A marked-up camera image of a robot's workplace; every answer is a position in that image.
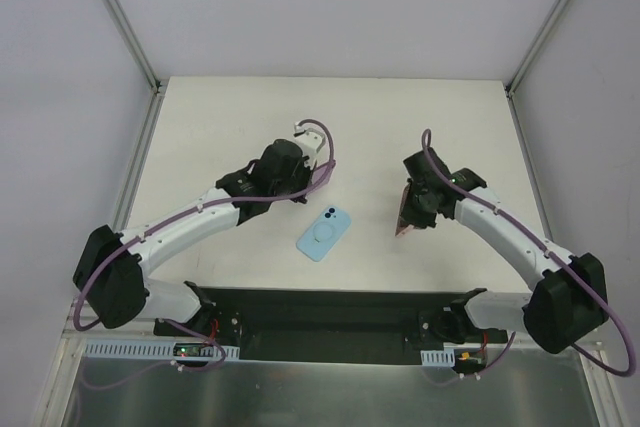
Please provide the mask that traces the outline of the black smartphone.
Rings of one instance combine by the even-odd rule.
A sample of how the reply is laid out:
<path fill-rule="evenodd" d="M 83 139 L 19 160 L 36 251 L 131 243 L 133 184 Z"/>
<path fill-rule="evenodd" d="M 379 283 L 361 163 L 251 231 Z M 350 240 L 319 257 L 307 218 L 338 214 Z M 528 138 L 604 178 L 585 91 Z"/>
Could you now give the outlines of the black smartphone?
<path fill-rule="evenodd" d="M 404 218 L 404 214 L 403 214 L 404 209 L 407 205 L 407 199 L 408 199 L 410 187 L 411 187 L 411 184 L 407 183 L 402 191 L 401 202 L 399 206 L 399 211 L 398 211 L 398 216 L 396 221 L 396 228 L 395 228 L 396 237 L 401 237 L 405 235 L 407 232 L 409 232 L 413 228 L 413 226 Z"/>

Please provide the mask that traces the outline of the pink phone case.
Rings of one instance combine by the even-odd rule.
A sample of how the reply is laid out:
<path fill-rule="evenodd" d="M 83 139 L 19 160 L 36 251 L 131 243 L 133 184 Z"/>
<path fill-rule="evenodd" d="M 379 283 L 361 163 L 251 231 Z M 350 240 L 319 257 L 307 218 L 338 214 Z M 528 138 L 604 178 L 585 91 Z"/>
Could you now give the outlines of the pink phone case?
<path fill-rule="evenodd" d="M 413 183 L 410 179 L 403 189 L 396 221 L 395 236 L 401 237 L 414 228 L 414 208 L 412 205 Z"/>

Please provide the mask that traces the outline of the light blue phone case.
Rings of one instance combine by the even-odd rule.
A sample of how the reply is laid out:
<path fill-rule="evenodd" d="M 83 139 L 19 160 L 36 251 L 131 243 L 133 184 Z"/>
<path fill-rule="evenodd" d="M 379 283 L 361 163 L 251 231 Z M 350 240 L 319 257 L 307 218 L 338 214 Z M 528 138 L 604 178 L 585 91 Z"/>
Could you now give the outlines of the light blue phone case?
<path fill-rule="evenodd" d="M 351 216 L 336 206 L 325 208 L 296 242 L 296 248 L 313 262 L 323 260 L 347 232 Z"/>

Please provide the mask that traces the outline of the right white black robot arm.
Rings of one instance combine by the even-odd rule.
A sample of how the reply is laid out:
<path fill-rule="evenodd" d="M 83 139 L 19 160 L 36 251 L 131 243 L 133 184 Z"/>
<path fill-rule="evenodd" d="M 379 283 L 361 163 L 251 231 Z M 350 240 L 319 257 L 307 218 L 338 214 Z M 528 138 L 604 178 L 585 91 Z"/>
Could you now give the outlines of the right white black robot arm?
<path fill-rule="evenodd" d="M 610 318 L 604 267 L 592 254 L 576 256 L 535 235 L 505 211 L 474 171 L 455 172 L 434 150 L 403 161 L 408 173 L 398 226 L 425 230 L 443 216 L 468 228 L 521 277 L 527 294 L 476 288 L 434 314 L 429 326 L 441 341 L 462 344 L 489 329 L 523 332 L 543 350 L 557 354 Z"/>

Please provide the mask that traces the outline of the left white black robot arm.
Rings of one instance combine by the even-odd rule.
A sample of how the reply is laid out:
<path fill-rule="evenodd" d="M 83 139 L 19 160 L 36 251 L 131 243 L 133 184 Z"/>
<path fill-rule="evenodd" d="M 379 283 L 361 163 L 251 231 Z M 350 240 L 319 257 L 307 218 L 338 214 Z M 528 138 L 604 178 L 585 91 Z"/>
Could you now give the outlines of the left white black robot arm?
<path fill-rule="evenodd" d="M 188 335 L 204 334 L 211 324 L 212 305 L 197 285 L 154 280 L 152 272 L 205 238 L 266 213 L 276 201 L 304 202 L 324 144 L 318 133 L 277 139 L 259 159 L 225 175 L 196 200 L 160 220 L 122 232 L 107 225 L 96 228 L 73 274 L 80 293 L 73 314 L 75 328 L 85 330 L 80 312 L 89 305 L 97 323 L 107 329 L 147 314 L 176 321 Z"/>

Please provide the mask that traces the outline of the metal front sheet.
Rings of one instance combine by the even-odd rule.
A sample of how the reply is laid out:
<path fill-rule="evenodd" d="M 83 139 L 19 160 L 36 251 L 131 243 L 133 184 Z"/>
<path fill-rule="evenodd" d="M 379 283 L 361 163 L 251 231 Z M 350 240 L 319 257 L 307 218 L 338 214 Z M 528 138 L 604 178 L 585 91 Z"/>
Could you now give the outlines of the metal front sheet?
<path fill-rule="evenodd" d="M 491 370 L 465 378 L 416 366 L 244 361 L 215 369 L 176 360 L 88 358 L 60 342 L 39 426 L 625 426 L 609 376 L 578 354 L 517 341 Z"/>

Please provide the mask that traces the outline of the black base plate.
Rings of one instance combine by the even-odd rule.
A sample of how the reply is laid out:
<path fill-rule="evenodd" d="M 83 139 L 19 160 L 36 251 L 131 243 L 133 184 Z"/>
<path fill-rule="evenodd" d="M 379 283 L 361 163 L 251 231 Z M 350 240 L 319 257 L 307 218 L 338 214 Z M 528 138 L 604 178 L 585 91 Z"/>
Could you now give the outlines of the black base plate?
<path fill-rule="evenodd" d="M 417 365 L 420 354 L 448 343 L 431 323 L 457 293 L 202 288 L 203 308 L 180 328 L 161 315 L 156 336 L 186 330 L 243 360 Z"/>

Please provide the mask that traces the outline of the right aluminium frame post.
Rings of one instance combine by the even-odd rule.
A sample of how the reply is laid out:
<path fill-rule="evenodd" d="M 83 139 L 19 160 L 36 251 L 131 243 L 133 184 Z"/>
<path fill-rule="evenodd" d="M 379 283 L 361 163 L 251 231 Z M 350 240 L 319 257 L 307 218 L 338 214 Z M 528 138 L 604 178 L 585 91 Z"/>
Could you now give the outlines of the right aluminium frame post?
<path fill-rule="evenodd" d="M 505 84 L 505 93 L 508 99 L 512 99 L 533 67 L 536 59 L 542 53 L 543 48 L 550 40 L 554 30 L 562 20 L 566 10 L 573 0 L 555 0 L 546 14 L 542 24 L 538 28 L 523 58 L 519 62 L 514 74 Z"/>

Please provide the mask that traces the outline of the aluminium frame post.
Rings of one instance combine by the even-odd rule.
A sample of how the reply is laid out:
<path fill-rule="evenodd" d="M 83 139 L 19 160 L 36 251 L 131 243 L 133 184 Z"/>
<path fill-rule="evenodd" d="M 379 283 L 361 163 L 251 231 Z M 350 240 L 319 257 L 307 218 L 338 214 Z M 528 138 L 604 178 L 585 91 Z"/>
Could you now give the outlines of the aluminium frame post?
<path fill-rule="evenodd" d="M 538 28 L 523 58 L 519 62 L 514 74 L 505 84 L 505 93 L 508 99 L 512 99 L 533 67 L 536 59 L 542 53 L 543 48 L 550 40 L 554 30 L 562 20 L 566 10 L 573 0 L 555 0 L 546 14 L 542 24 Z"/>
<path fill-rule="evenodd" d="M 153 68 L 120 0 L 101 1 L 150 90 L 162 94 L 163 81 Z"/>

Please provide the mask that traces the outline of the left aluminium frame post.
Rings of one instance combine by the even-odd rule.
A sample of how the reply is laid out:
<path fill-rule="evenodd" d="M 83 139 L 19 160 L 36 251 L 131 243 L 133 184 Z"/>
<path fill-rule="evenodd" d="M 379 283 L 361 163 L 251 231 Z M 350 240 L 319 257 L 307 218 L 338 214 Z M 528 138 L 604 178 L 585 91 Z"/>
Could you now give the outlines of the left aluminium frame post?
<path fill-rule="evenodd" d="M 120 0 L 101 1 L 150 90 L 162 94 L 163 81 L 153 68 Z"/>

